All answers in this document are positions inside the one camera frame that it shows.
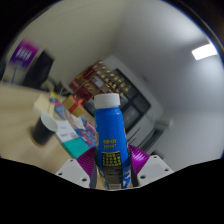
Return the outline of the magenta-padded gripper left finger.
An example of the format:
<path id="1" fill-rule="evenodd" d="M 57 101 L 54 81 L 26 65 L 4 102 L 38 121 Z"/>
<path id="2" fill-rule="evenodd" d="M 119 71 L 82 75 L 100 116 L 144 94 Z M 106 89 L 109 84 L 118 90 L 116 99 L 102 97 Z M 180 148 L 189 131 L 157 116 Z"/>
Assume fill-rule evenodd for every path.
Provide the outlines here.
<path id="1" fill-rule="evenodd" d="M 96 148 L 92 147 L 77 159 L 68 159 L 56 175 L 81 187 L 95 189 L 97 185 L 95 151 Z"/>

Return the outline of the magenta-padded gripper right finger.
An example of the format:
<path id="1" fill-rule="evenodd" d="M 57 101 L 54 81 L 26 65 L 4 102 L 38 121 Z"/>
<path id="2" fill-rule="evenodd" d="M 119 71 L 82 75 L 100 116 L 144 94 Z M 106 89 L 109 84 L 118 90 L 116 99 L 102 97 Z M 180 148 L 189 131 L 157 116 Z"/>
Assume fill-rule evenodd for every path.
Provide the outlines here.
<path id="1" fill-rule="evenodd" d="M 131 182 L 134 188 L 139 188 L 171 173 L 173 170 L 158 156 L 148 155 L 141 149 L 130 145 Z"/>

